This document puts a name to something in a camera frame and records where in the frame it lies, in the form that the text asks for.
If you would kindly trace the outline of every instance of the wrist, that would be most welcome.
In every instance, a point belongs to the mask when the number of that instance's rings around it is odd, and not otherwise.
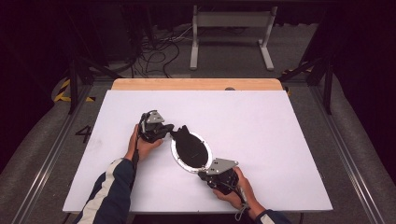
[[[256,219],[256,217],[261,214],[262,212],[265,211],[265,208],[259,204],[257,201],[249,203],[250,209],[247,211],[249,217],[253,220]]]
[[[124,159],[127,159],[127,160],[131,161],[132,158],[134,157],[134,152],[135,152],[134,148],[133,149],[128,149],[128,151],[126,152],[126,154],[124,156]]]

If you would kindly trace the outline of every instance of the white table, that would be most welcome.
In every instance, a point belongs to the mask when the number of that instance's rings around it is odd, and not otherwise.
[[[256,198],[277,211],[332,210],[284,91],[108,91],[64,204],[79,212],[96,178],[124,155],[134,125],[157,109],[175,129],[187,125],[214,158],[239,161]],[[234,213],[198,175],[175,162],[171,139],[138,165],[131,212]]]

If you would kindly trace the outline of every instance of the right hand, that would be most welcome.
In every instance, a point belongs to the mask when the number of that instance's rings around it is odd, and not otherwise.
[[[254,220],[257,215],[261,212],[265,211],[265,208],[256,200],[254,196],[253,187],[251,187],[247,178],[245,178],[241,169],[237,166],[233,168],[233,170],[238,175],[238,188],[242,189],[245,192],[245,196],[247,198],[247,203],[250,206],[248,210],[249,216]],[[213,189],[213,193],[220,199],[226,202],[229,202],[234,208],[240,209],[242,208],[242,202],[239,197],[235,194],[235,192],[231,192],[228,195],[224,195],[217,189]]]

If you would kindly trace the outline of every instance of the sleeve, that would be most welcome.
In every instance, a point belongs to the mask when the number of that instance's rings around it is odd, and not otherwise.
[[[260,213],[256,220],[256,224],[291,224],[291,222],[280,212],[273,210],[265,210]]]
[[[113,161],[96,180],[89,200],[73,223],[126,223],[138,153],[133,161]]]

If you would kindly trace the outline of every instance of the wooden table edge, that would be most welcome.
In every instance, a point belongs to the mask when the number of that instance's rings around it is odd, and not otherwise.
[[[118,78],[113,91],[283,91],[276,78]]]

